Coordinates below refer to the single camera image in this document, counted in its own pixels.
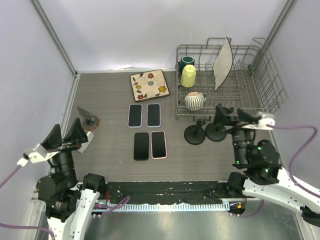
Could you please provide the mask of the metal dish rack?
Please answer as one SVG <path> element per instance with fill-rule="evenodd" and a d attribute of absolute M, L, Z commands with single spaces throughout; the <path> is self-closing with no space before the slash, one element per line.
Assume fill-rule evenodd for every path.
<path fill-rule="evenodd" d="M 250 44 L 231 44 L 232 59 L 228 76 L 219 88 L 214 63 L 223 49 L 225 38 L 210 37 L 205 44 L 181 44 L 176 48 L 176 104 L 177 118 L 209 119 L 215 115 L 216 105 L 242 108 L 255 115 L 257 112 L 275 113 L 287 98 L 283 81 L 278 73 L 270 44 L 265 38 L 253 38 Z M 189 56 L 196 69 L 195 85 L 181 84 L 180 64 Z M 200 110 L 190 111 L 185 97 L 191 92 L 201 92 L 207 100 Z"/>

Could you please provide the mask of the pink case phone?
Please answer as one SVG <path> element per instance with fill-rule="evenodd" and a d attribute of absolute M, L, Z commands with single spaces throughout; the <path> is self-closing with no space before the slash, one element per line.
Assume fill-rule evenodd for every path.
<path fill-rule="evenodd" d="M 153 131 L 150 136 L 151 156 L 153 159 L 165 159 L 167 157 L 166 134 L 164 131 Z"/>

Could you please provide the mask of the floral square plate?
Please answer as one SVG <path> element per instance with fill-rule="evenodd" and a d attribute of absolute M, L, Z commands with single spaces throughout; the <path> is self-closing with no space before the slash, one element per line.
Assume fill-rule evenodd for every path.
<path fill-rule="evenodd" d="M 135 73 L 129 76 L 135 102 L 167 97 L 170 90 L 162 69 Z"/>

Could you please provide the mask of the white phone stand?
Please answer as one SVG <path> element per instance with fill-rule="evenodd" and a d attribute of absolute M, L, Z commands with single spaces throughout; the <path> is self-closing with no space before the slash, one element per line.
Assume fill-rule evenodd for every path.
<path fill-rule="evenodd" d="M 88 131 L 86 136 L 87 136 L 87 142 L 82 143 L 80 149 L 77 150 L 81 154 L 85 152 L 85 150 L 88 148 L 88 146 L 94 139 L 94 134 L 91 131 Z"/>
<path fill-rule="evenodd" d="M 140 128 L 142 126 L 143 106 L 141 104 L 130 104 L 128 109 L 127 126 L 129 128 Z"/>

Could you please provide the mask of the black phone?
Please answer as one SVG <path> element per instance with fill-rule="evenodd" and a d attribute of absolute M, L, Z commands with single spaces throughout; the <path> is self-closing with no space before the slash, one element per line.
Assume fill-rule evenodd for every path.
<path fill-rule="evenodd" d="M 149 134 L 147 132 L 135 133 L 133 159 L 135 161 L 147 161 L 149 159 Z"/>

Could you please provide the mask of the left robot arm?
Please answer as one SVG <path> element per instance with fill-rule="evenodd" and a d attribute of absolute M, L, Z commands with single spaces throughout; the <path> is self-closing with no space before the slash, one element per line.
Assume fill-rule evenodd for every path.
<path fill-rule="evenodd" d="M 107 192 L 105 177 L 88 173 L 80 189 L 72 152 L 88 143 L 81 120 L 76 118 L 69 132 L 62 137 L 56 124 L 37 147 L 37 156 L 48 162 L 53 173 L 36 184 L 38 199 L 45 202 L 45 215 L 54 240 L 82 240 L 85 237 L 96 200 Z"/>

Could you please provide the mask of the black phone stand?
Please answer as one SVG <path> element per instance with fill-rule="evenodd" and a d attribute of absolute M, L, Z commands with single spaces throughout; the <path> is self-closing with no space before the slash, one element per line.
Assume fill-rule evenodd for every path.
<path fill-rule="evenodd" d="M 225 126 L 223 126 L 219 131 L 215 131 L 214 119 L 213 119 L 213 122 L 209 123 L 206 126 L 205 135 L 209 140 L 211 140 L 213 142 L 221 142 L 227 136 L 225 126 L 231 126 L 234 122 L 234 117 L 231 116 L 231 121 L 229 123 L 227 123 Z"/>
<path fill-rule="evenodd" d="M 203 129 L 203 126 L 206 124 L 206 120 L 204 118 L 193 119 L 195 124 L 188 126 L 184 130 L 184 139 L 187 143 L 191 145 L 200 145 L 206 139 L 206 133 Z"/>

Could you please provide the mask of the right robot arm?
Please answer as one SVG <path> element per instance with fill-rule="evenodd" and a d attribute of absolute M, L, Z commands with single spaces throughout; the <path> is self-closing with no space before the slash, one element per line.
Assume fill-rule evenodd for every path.
<path fill-rule="evenodd" d="M 205 134 L 213 142 L 232 137 L 235 163 L 243 173 L 232 172 L 226 184 L 226 193 L 233 198 L 243 195 L 270 201 L 301 215 L 310 225 L 320 225 L 319 189 L 294 177 L 292 169 L 280 163 L 280 154 L 266 139 L 254 143 L 257 130 L 276 129 L 274 115 L 259 112 L 252 116 L 243 109 L 215 107 L 215 117 Z"/>

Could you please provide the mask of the lavender case phone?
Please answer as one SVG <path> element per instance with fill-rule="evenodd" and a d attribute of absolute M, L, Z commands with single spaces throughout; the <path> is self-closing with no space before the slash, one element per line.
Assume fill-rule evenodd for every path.
<path fill-rule="evenodd" d="M 146 126 L 148 128 L 159 128 L 161 126 L 161 105 L 159 103 L 147 105 Z"/>

